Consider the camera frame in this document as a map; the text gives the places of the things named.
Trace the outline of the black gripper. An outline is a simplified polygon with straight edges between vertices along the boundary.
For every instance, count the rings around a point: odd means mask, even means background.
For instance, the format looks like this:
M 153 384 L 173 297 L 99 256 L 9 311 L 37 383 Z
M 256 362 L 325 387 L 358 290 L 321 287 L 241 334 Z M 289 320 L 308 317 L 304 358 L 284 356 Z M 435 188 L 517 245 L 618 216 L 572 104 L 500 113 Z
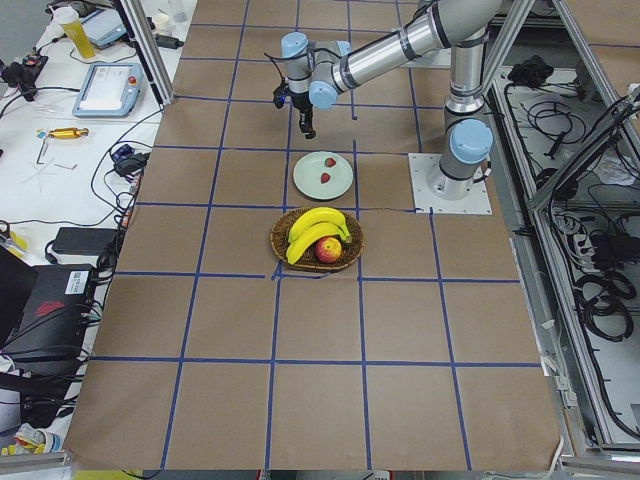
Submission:
M 291 101 L 294 108 L 299 112 L 300 130 L 306 131 L 306 139 L 314 139 L 316 136 L 316 131 L 313 129 L 313 106 L 309 100 L 308 93 L 292 93 Z

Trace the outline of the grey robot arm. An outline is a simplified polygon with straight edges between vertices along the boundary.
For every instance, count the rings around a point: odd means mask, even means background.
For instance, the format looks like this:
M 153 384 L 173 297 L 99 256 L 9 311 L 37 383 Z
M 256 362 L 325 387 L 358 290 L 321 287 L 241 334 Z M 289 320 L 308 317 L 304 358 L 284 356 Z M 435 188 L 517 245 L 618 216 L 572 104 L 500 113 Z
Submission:
M 434 195 L 460 200 L 478 183 L 475 174 L 493 144 L 493 134 L 479 115 L 485 105 L 488 25 L 500 6 L 498 1 L 423 2 L 407 24 L 358 49 L 347 41 L 313 42 L 302 32 L 290 32 L 281 38 L 281 53 L 272 60 L 284 66 L 273 103 L 281 108 L 292 102 L 301 133 L 312 139 L 315 109 L 329 109 L 341 94 L 432 51 L 449 50 L 446 147 L 426 183 Z

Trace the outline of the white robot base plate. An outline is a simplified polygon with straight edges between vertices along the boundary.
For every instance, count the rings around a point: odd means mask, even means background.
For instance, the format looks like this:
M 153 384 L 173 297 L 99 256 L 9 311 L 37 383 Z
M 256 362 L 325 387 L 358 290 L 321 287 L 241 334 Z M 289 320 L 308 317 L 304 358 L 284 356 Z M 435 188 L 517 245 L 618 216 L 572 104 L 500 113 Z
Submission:
M 451 181 L 440 176 L 440 158 L 441 154 L 434 153 L 408 155 L 414 208 L 417 212 L 491 215 L 492 208 L 482 168 L 476 168 L 472 180 Z

